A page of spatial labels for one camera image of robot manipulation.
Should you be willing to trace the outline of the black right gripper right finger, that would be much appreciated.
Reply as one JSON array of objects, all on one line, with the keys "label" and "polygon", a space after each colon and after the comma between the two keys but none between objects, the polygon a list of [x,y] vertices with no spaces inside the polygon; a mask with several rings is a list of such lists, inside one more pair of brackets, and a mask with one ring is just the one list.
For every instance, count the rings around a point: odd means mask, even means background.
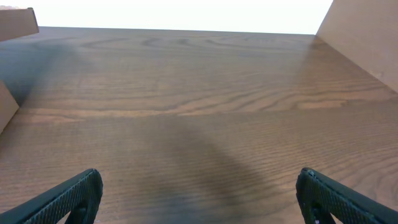
[{"label": "black right gripper right finger", "polygon": [[301,170],[296,197],[306,224],[395,224],[397,212],[311,169]]}]

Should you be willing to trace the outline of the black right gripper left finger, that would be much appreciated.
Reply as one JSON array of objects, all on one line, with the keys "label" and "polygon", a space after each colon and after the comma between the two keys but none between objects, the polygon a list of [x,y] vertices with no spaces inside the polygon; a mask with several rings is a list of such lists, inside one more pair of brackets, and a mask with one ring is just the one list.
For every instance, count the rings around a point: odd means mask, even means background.
[{"label": "black right gripper left finger", "polygon": [[1,214],[2,224],[93,223],[103,194],[96,169],[88,169],[54,188]]}]

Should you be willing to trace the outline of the brown cardboard box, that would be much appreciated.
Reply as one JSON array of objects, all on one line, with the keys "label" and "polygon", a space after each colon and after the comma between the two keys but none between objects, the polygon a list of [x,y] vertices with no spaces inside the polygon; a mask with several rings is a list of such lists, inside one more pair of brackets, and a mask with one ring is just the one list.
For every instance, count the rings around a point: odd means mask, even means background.
[{"label": "brown cardboard box", "polygon": [[[39,33],[35,12],[31,7],[19,9],[1,6],[1,41]],[[1,133],[15,115],[17,104],[6,84],[1,80]]]}]

